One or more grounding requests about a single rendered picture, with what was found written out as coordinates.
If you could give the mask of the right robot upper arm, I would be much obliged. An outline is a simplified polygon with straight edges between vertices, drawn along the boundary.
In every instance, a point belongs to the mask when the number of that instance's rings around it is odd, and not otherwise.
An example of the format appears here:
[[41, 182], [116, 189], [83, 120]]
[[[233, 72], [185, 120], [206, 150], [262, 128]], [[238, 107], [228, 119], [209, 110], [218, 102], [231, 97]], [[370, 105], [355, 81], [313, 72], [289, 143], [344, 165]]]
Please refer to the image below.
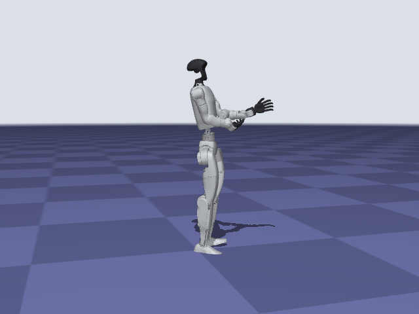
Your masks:
[[205, 124], [209, 124], [207, 122], [207, 117], [212, 114], [208, 114], [208, 106], [205, 100], [205, 93], [204, 90], [200, 88], [195, 88], [191, 91], [191, 96], [198, 107], [198, 111], [200, 116]]

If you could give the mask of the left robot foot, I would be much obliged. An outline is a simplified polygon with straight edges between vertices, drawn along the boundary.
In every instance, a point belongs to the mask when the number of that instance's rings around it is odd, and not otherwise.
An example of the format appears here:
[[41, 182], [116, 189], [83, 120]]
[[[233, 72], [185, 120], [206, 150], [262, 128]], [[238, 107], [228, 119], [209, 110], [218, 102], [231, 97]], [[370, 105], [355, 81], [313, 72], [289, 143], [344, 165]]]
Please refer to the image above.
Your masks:
[[[215, 238], [215, 237], [211, 237], [210, 240], [208, 240], [208, 245], [213, 246], [213, 245], [219, 245], [222, 243], [227, 242], [226, 238]], [[200, 242], [199, 242], [200, 243]], [[206, 242], [207, 244], [207, 242]]]

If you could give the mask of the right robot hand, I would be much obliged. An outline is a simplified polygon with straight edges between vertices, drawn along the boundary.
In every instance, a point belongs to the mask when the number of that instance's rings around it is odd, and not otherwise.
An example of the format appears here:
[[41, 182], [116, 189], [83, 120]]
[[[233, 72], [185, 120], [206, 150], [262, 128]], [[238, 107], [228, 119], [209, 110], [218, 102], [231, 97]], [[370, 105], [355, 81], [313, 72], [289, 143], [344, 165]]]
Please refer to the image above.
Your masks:
[[236, 127], [236, 130], [237, 130], [237, 128], [239, 128], [241, 125], [242, 125], [242, 123], [244, 122], [244, 120], [245, 119], [239, 119], [240, 121], [238, 121], [238, 120], [236, 120], [237, 121], [237, 123], [236, 122], [233, 122], [232, 123], [232, 125], [234, 126], [234, 127]]

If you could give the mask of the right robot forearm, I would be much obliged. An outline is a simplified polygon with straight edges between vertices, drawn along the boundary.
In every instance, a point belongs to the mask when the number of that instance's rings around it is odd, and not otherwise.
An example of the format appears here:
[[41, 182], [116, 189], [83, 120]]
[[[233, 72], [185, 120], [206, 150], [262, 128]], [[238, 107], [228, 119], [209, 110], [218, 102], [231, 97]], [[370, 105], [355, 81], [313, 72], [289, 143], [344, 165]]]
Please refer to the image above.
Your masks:
[[228, 129], [229, 131], [234, 131], [236, 129], [236, 127], [232, 125], [233, 122], [230, 119], [224, 119], [220, 117], [215, 117], [213, 115], [209, 115], [207, 117], [207, 122], [212, 126], [215, 126], [216, 128], [222, 127]]

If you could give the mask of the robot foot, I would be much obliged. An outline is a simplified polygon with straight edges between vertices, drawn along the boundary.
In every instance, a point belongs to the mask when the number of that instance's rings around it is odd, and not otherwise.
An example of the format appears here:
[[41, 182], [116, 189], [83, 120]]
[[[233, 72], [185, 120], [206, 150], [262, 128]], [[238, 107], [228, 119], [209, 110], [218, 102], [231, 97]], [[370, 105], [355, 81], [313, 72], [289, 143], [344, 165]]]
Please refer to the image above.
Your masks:
[[[219, 245], [222, 243], [227, 242], [226, 238], [215, 238], [215, 237], [211, 237], [210, 240], [208, 240], [208, 245], [213, 246], [213, 245]], [[200, 243], [200, 242], [199, 242]], [[207, 244], [207, 242], [206, 242]]]
[[[202, 245], [203, 246], [203, 245]], [[205, 246], [205, 244], [204, 244]], [[216, 249], [214, 249], [213, 247], [211, 247], [210, 245], [208, 245], [207, 247], [201, 247], [200, 243], [197, 243], [194, 247], [194, 252], [198, 252], [198, 253], [207, 253], [207, 254], [222, 254], [222, 252], [217, 251]]]

